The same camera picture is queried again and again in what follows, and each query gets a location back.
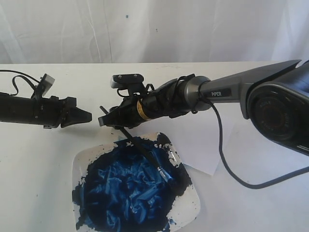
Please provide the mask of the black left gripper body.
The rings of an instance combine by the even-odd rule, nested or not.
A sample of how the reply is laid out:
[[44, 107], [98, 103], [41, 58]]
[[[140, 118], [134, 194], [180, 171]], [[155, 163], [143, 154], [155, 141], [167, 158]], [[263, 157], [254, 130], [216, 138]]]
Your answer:
[[77, 99], [67, 97], [60, 99], [52, 96], [50, 98], [40, 98], [34, 104], [33, 123], [43, 125], [46, 129], [57, 128], [63, 118], [76, 107]]

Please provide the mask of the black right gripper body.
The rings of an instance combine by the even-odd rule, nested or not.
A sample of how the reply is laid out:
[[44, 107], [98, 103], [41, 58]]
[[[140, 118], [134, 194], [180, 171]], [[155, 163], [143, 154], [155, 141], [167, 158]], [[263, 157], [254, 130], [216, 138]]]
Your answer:
[[159, 117], [158, 97], [134, 97], [123, 102], [109, 113], [109, 126], [134, 128]]

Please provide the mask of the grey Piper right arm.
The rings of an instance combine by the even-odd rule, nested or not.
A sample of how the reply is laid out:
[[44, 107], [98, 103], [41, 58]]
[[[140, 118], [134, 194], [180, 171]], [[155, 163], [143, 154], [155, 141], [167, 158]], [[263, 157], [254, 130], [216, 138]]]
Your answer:
[[127, 90], [119, 106], [98, 121], [101, 126], [134, 128], [160, 117], [176, 118], [210, 109], [214, 103], [240, 105], [241, 113], [269, 140], [309, 153], [309, 64], [290, 60], [210, 80], [194, 74], [158, 88], [139, 74], [114, 75], [111, 87]]

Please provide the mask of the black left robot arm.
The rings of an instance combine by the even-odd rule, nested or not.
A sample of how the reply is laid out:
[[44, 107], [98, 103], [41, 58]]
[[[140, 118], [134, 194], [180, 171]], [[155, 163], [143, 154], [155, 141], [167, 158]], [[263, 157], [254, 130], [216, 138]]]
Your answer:
[[0, 95], [1, 122], [41, 125], [45, 129], [65, 128], [92, 121], [92, 114], [77, 107], [73, 97], [14, 97]]

